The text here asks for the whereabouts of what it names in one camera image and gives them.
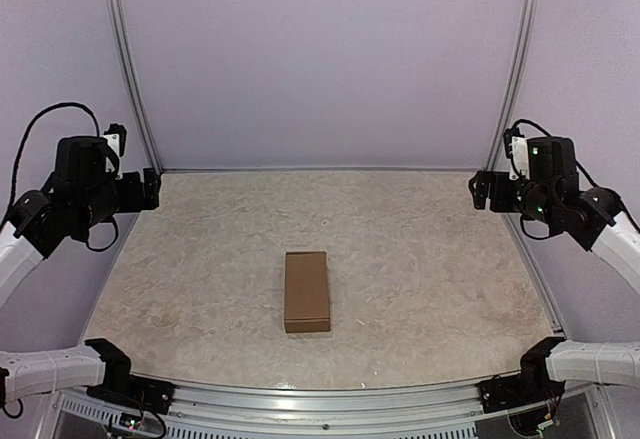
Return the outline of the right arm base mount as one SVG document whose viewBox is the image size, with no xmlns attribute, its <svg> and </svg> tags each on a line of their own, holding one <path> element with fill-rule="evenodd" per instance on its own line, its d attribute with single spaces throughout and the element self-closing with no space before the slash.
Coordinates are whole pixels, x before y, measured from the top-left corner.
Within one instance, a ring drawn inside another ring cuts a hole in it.
<svg viewBox="0 0 640 439">
<path fill-rule="evenodd" d="M 543 380 L 529 380 L 522 373 L 508 376 L 493 376 L 476 385 L 482 410 L 485 414 L 516 409 L 557 399 L 565 392 L 565 383 Z"/>
</svg>

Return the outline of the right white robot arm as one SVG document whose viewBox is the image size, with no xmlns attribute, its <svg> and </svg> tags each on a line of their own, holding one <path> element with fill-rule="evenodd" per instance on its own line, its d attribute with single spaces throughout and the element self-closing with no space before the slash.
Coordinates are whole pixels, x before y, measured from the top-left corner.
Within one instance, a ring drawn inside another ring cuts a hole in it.
<svg viewBox="0 0 640 439">
<path fill-rule="evenodd" d="M 526 139 L 509 133 L 506 154 L 509 171 L 479 171 L 470 179 L 475 209 L 517 213 L 522 221 L 545 224 L 551 237 L 566 233 L 637 290 L 638 229 L 615 191 L 597 186 L 581 190 L 573 142 L 564 137 Z M 638 343 L 547 338 L 522 356 L 511 392 L 518 401 L 531 403 L 565 381 L 637 388 Z"/>
</svg>

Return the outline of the brown cardboard box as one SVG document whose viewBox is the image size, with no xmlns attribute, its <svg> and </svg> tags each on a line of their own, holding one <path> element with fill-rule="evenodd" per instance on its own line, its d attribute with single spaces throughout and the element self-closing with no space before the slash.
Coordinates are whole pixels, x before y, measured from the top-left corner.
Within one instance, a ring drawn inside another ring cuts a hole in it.
<svg viewBox="0 0 640 439">
<path fill-rule="evenodd" d="M 331 330 L 329 273 L 324 251 L 286 253 L 284 328 L 287 334 Z"/>
</svg>

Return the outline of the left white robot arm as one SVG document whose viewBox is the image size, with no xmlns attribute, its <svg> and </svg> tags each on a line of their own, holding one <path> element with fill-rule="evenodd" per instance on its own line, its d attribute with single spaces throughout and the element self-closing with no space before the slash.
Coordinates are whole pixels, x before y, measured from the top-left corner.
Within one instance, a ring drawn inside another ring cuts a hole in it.
<svg viewBox="0 0 640 439">
<path fill-rule="evenodd" d="M 158 207 L 161 176 L 152 168 L 120 170 L 123 132 L 74 136 L 59 141 L 54 170 L 45 185 L 24 193 L 1 228 L 1 299 L 66 239 L 88 244 L 98 224 L 116 215 Z M 110 394 L 121 404 L 140 393 L 130 359 L 106 339 L 67 349 L 1 354 L 1 402 L 82 386 Z"/>
</svg>

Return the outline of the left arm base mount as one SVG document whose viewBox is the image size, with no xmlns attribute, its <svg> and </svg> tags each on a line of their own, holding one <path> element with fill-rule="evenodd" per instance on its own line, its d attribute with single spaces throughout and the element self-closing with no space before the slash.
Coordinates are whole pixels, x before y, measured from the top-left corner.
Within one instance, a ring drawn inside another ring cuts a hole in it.
<svg viewBox="0 0 640 439">
<path fill-rule="evenodd" d="M 88 396 L 129 408 L 167 415 L 176 385 L 133 374 L 107 377 L 102 384 L 86 389 Z"/>
</svg>

